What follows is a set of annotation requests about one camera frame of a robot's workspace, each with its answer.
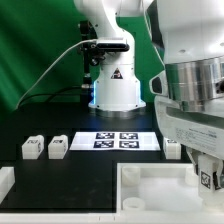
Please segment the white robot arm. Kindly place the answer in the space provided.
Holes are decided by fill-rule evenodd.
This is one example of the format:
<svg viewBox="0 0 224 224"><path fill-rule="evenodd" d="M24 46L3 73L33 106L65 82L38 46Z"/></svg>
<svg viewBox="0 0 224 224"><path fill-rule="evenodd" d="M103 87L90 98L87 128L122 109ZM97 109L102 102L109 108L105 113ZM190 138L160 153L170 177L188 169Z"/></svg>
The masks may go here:
<svg viewBox="0 0 224 224"><path fill-rule="evenodd" d="M143 16L163 70L149 82L160 132L190 148L205 189L224 188L224 0L73 0L97 38L100 66L90 108L144 107L134 73L135 41L119 17Z"/></svg>

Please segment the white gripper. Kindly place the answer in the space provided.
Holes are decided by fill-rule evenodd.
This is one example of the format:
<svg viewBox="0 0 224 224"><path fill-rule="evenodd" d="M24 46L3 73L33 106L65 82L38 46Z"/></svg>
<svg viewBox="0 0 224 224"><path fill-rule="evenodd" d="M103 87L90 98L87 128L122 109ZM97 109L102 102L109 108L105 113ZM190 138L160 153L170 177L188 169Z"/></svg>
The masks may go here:
<svg viewBox="0 0 224 224"><path fill-rule="evenodd" d="M163 96L156 96L154 105L160 132L164 137L190 147L186 152L196 174L199 173L201 152L224 156L223 113L183 112L177 103ZM213 183L216 190L224 189L223 169L215 169Z"/></svg>

